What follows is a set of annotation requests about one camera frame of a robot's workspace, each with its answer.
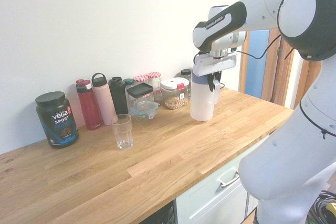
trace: black lid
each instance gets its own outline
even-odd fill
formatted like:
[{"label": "black lid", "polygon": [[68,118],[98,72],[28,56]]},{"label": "black lid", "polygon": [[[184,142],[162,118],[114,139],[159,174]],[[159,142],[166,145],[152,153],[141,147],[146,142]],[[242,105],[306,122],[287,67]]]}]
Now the black lid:
[{"label": "black lid", "polygon": [[[95,76],[98,75],[98,74],[101,74],[103,77],[95,78]],[[106,83],[107,83],[106,77],[102,73],[95,73],[92,76],[92,85],[94,87],[101,87],[101,86],[104,86]]]},{"label": "black lid", "polygon": [[182,69],[180,74],[181,74],[182,76],[185,76],[185,75],[187,75],[187,74],[191,74],[191,71],[190,71],[190,69]]},{"label": "black lid", "polygon": [[35,99],[35,102],[39,106],[51,106],[61,103],[64,100],[65,94],[61,91],[55,91],[40,95]]},{"label": "black lid", "polygon": [[125,90],[126,83],[121,80],[121,77],[113,77],[109,80],[109,86],[111,90]]},{"label": "black lid", "polygon": [[144,82],[127,89],[127,93],[133,96],[134,98],[142,97],[150,92],[153,92],[153,87]]},{"label": "black lid", "polygon": [[134,84],[134,80],[131,79],[131,78],[127,78],[127,79],[124,79],[124,82],[126,82],[126,85],[133,85]]}]

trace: white plastic jug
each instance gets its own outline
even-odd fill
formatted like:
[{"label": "white plastic jug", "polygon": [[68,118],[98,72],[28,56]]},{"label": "white plastic jug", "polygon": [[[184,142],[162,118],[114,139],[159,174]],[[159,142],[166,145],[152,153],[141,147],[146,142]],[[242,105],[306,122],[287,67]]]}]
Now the white plastic jug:
[{"label": "white plastic jug", "polygon": [[214,116],[221,85],[214,79],[215,89],[211,92],[207,75],[196,76],[192,73],[190,116],[198,121],[208,121]]}]

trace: protein powder container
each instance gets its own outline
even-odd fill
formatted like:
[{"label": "protein powder container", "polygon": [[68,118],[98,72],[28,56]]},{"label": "protein powder container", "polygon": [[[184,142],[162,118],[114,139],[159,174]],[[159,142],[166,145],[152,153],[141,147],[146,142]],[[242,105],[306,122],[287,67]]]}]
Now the protein powder container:
[{"label": "protein powder container", "polygon": [[40,95],[35,102],[38,117],[51,147],[64,148],[78,139],[70,103],[63,92]]}]

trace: black water bottle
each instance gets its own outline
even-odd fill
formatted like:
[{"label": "black water bottle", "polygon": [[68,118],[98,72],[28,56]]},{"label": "black water bottle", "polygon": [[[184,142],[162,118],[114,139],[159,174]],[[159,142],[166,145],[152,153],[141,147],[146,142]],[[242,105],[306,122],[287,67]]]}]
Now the black water bottle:
[{"label": "black water bottle", "polygon": [[126,83],[121,79],[121,77],[113,77],[109,80],[109,87],[117,115],[128,114],[125,93]]}]

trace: cabinet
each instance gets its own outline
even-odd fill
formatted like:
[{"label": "cabinet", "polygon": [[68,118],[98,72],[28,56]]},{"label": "cabinet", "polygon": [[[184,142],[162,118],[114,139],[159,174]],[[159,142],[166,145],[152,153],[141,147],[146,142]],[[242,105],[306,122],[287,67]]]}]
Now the cabinet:
[{"label": "cabinet", "polygon": [[178,224],[240,224],[258,201],[249,197],[239,179],[240,160],[267,137],[190,188],[175,200]]}]

